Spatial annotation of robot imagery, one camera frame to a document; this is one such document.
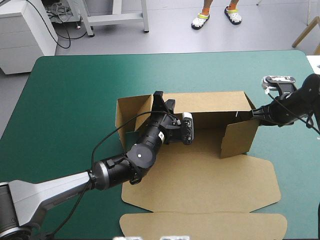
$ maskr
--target black cable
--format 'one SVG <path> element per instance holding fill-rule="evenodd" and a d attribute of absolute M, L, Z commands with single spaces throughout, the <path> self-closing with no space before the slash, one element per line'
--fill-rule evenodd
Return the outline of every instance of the black cable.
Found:
<path fill-rule="evenodd" d="M 142 112 L 134 117 L 132 117 L 131 119 L 129 119 L 128 121 L 126 121 L 124 124 L 122 124 L 121 126 L 119 126 L 118 128 L 116 128 L 115 130 L 113 130 L 111 133 L 109 133 L 107 136 L 105 136 L 93 149 L 92 154 L 91 154 L 91 172 L 93 172 L 94 170 L 94 163 L 95 163 L 95 153 L 96 150 L 98 149 L 98 147 L 105 141 L 107 140 L 110 136 L 112 136 L 114 133 L 116 133 L 119 129 L 123 128 L 125 125 L 127 125 L 128 123 L 130 123 L 131 121 L 135 120 L 136 118 L 145 115 L 145 114 L 165 114 L 165 115 L 169 115 L 175 119 L 178 119 L 174 114 L 171 114 L 169 112 L 166 111 L 145 111 Z"/>
<path fill-rule="evenodd" d="M 284 126 L 283 123 L 279 123 L 279 122 L 272 121 L 272 120 L 269 120 L 269 119 L 263 119 L 262 121 L 268 122 L 268 123 L 271 123 L 271 124 L 274 124 L 274 125 L 278 125 L 278 126 L 280 126 L 280 127 Z"/>
<path fill-rule="evenodd" d="M 46 12 L 47 14 L 51 14 L 51 16 L 50 16 L 50 18 L 58 18 L 59 16 L 57 15 L 57 14 L 54 14 L 53 12 L 50 12 L 50 11 L 47 11 Z M 57 33 L 57 32 L 55 32 L 59 37 L 61 37 L 61 38 L 63 38 L 63 39 L 68 39 L 68 40 L 76 40 L 76 39 L 81 39 L 81 38 L 83 38 L 86 34 L 87 34 L 87 31 L 85 31 L 85 33 L 84 34 L 82 34 L 81 36 L 77 36 L 77 37 L 66 37 L 66 36 L 62 36 L 62 35 L 60 35 L 59 33 Z"/>
<path fill-rule="evenodd" d="M 294 112 L 290 111 L 286 106 L 284 106 L 281 102 L 279 102 L 275 97 L 273 97 L 270 93 L 268 93 L 269 97 L 272 98 L 274 101 L 276 101 L 281 107 L 283 107 L 288 113 L 290 113 L 295 118 L 299 119 L 301 122 L 305 123 L 307 126 L 315 130 L 319 135 L 320 131 L 316 129 L 314 126 L 310 125 L 307 121 L 303 120 L 301 117 L 296 115 Z"/>
<path fill-rule="evenodd" d="M 26 1 L 27 1 L 29 4 L 31 4 L 31 6 L 32 6 L 32 7 L 36 10 L 36 12 L 39 14 L 39 16 L 41 17 L 42 21 L 44 22 L 44 25 L 45 25 L 46 29 L 48 30 L 50 36 L 51 36 L 52 39 L 55 41 L 55 43 L 56 43 L 59 47 L 61 47 L 61 48 L 63 48 L 63 49 L 68 49 L 68 48 L 70 48 L 70 47 L 71 47 L 71 39 L 69 39 L 69 45 L 68 45 L 68 46 L 62 46 L 62 45 L 60 45 L 60 44 L 58 43 L 58 41 L 55 40 L 54 36 L 52 35 L 51 31 L 49 30 L 49 27 L 48 27 L 46 21 L 44 20 L 44 18 L 42 17 L 41 13 L 40 13 L 39 10 L 36 8 L 36 6 L 35 6 L 32 2 L 30 2 L 29 0 L 26 0 Z M 63 25 L 63 26 L 64 26 L 64 28 L 65 28 L 65 30 L 66 30 L 66 33 L 67 33 L 68 37 L 70 37 L 69 31 L 67 30 L 66 26 L 65 26 L 65 25 Z"/>
<path fill-rule="evenodd" d="M 75 40 L 75 39 L 83 38 L 83 37 L 87 34 L 87 31 L 86 31 L 83 35 L 81 35 L 81 36 L 78 36 L 78 37 L 70 37 L 70 38 L 69 38 L 69 37 L 62 36 L 62 35 L 60 35 L 60 34 L 57 33 L 57 32 L 56 32 L 56 34 L 57 34 L 59 37 L 63 38 L 63 39 Z"/>
<path fill-rule="evenodd" d="M 78 197 L 77 201 L 75 202 L 75 204 L 73 205 L 73 208 L 71 209 L 70 213 L 68 214 L 68 216 L 64 219 L 64 221 L 48 236 L 49 239 L 54 239 L 55 237 L 55 234 L 67 223 L 67 221 L 71 218 L 71 216 L 74 214 L 77 206 L 79 205 L 80 203 L 80 200 L 82 199 L 82 197 L 84 196 L 87 188 L 89 187 L 89 184 L 90 184 L 91 180 L 89 180 L 83 191 L 81 192 L 80 196 Z"/>

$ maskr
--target green tabletop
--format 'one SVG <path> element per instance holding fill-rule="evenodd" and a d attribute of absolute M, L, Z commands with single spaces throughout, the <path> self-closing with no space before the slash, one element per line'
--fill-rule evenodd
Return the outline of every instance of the green tabletop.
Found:
<path fill-rule="evenodd" d="M 312 68 L 301 51 L 53 56 L 40 58 L 0 140 L 0 182 L 32 183 L 90 167 L 95 144 L 115 128 L 118 98 L 169 92 L 242 91 L 256 107 L 271 102 L 261 88 L 267 75 L 290 75 L 300 87 Z M 316 238 L 320 201 L 320 141 L 297 122 L 260 127 L 251 156 L 273 162 L 281 201 L 258 210 L 288 221 L 286 238 Z M 118 135 L 96 159 L 121 153 Z M 56 228 L 74 200 L 46 216 L 43 231 Z M 119 219 L 145 210 L 121 200 L 121 186 L 86 193 L 59 238 L 121 235 Z"/>

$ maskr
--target white sandal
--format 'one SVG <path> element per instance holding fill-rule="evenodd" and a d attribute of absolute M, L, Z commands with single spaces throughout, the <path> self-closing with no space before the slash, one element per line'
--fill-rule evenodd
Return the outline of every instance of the white sandal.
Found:
<path fill-rule="evenodd" d="M 238 25 L 242 22 L 242 17 L 238 13 L 238 9 L 235 10 L 228 10 L 228 6 L 224 9 L 224 14 L 227 16 L 229 21 L 234 24 Z"/>
<path fill-rule="evenodd" d="M 198 16 L 192 21 L 191 27 L 193 29 L 198 30 L 205 25 L 206 21 L 208 21 L 209 18 L 210 18 L 210 14 L 206 16 L 206 15 L 202 15 L 201 13 L 198 13 Z"/>

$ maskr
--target black robotic arm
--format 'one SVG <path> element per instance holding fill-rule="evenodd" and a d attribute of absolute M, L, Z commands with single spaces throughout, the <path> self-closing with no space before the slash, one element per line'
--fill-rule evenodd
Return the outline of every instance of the black robotic arm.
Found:
<path fill-rule="evenodd" d="M 106 190 L 127 181 L 137 184 L 154 165 L 162 144 L 191 144 L 192 115 L 185 112 L 179 120 L 174 115 L 175 100 L 164 102 L 162 96 L 162 91 L 154 93 L 145 131 L 128 152 L 97 161 L 92 170 L 50 181 L 0 183 L 0 239 L 29 240 L 32 228 L 40 228 L 47 210 L 77 195 L 79 201 L 87 190 Z"/>
<path fill-rule="evenodd" d="M 278 91 L 279 96 L 273 101 L 252 110 L 252 117 L 259 119 L 264 126 L 292 125 L 296 120 L 306 123 L 308 128 L 314 128 L 319 133 L 320 127 L 320 76 L 311 74 L 302 87 L 297 90 L 295 79 L 290 76 L 266 76 L 262 80 L 262 87 L 266 94 Z M 315 116 L 318 129 L 314 127 L 312 116 Z"/>

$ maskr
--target cardboard box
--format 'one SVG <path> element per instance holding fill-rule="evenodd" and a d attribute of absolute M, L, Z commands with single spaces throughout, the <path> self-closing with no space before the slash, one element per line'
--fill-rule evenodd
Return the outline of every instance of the cardboard box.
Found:
<path fill-rule="evenodd" d="M 250 150 L 258 120 L 254 105 L 242 91 L 170 93 L 175 114 L 193 115 L 192 145 L 163 145 L 141 183 L 123 184 L 122 200 L 153 213 L 125 214 L 120 219 L 125 236 L 158 240 L 188 235 L 198 239 L 283 239 L 287 221 L 279 214 L 250 213 L 276 203 L 281 194 L 271 162 L 244 155 Z M 153 96 L 121 98 L 116 126 L 150 111 Z M 119 131 L 141 130 L 148 115 Z"/>

